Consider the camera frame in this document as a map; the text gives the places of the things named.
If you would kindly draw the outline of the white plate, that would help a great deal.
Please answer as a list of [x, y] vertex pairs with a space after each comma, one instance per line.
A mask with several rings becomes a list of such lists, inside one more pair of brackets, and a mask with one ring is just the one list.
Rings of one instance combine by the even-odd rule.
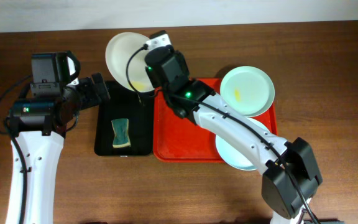
[[[123, 32], [115, 35], [106, 47], [105, 61], [109, 72], [120, 85], [130, 91], [133, 91], [133, 89], [126, 78], [127, 63], [132, 54], [148, 40], [149, 38], [142, 34]], [[142, 93], [154, 90], [145, 71], [146, 63], [144, 58], [147, 53], [148, 50], [139, 52], [129, 64], [130, 82], [136, 90]]]

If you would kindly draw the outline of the green and yellow sponge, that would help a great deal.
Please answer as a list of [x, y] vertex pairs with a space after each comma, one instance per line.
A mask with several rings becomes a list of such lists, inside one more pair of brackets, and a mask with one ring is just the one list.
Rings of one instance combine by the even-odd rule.
[[129, 120], [127, 118], [119, 118], [111, 121], [114, 138], [112, 146], [115, 149], [129, 147], [131, 140], [129, 137]]

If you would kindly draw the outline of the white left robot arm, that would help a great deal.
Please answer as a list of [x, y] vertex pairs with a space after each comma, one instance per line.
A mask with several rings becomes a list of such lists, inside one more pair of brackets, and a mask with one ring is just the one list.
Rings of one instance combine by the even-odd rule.
[[52, 223], [55, 179], [67, 124], [108, 102], [102, 74], [76, 84], [28, 83], [4, 120], [13, 164], [6, 223]]

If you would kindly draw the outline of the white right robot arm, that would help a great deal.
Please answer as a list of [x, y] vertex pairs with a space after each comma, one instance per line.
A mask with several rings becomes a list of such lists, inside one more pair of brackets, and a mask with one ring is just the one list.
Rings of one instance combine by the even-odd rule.
[[183, 54], [165, 30], [144, 44], [145, 71], [167, 106], [181, 119], [219, 136], [245, 156], [262, 175], [262, 198], [273, 210], [272, 223], [302, 223], [307, 212], [319, 223], [309, 202], [322, 184], [311, 146], [302, 138], [288, 142], [269, 133], [227, 105], [210, 86], [189, 78]]

